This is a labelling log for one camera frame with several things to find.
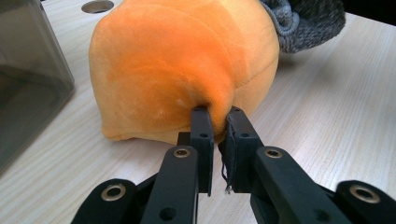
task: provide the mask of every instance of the plastic box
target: plastic box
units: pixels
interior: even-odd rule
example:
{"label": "plastic box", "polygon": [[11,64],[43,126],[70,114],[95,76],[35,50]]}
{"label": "plastic box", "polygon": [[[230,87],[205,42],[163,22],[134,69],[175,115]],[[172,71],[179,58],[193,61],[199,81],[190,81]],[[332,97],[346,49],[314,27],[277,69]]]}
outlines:
{"label": "plastic box", "polygon": [[0,1],[0,171],[55,117],[74,79],[38,0]]}

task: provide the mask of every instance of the wood grain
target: wood grain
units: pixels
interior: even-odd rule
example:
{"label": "wood grain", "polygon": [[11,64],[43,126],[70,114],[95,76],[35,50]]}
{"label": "wood grain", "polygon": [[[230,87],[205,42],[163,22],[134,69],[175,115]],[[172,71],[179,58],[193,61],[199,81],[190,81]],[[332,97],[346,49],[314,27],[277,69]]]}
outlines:
{"label": "wood grain", "polygon": [[[76,92],[0,173],[0,223],[70,223],[94,187],[110,178],[140,183],[158,172],[171,147],[110,142],[100,133],[88,47],[106,12],[82,12],[87,2],[43,2]],[[250,119],[265,145],[286,149],[320,185],[358,179],[396,198],[395,97],[396,28],[347,15],[331,41],[280,56],[275,82]],[[198,223],[255,223],[248,195],[225,194],[218,151],[214,163],[213,196],[200,195]]]}

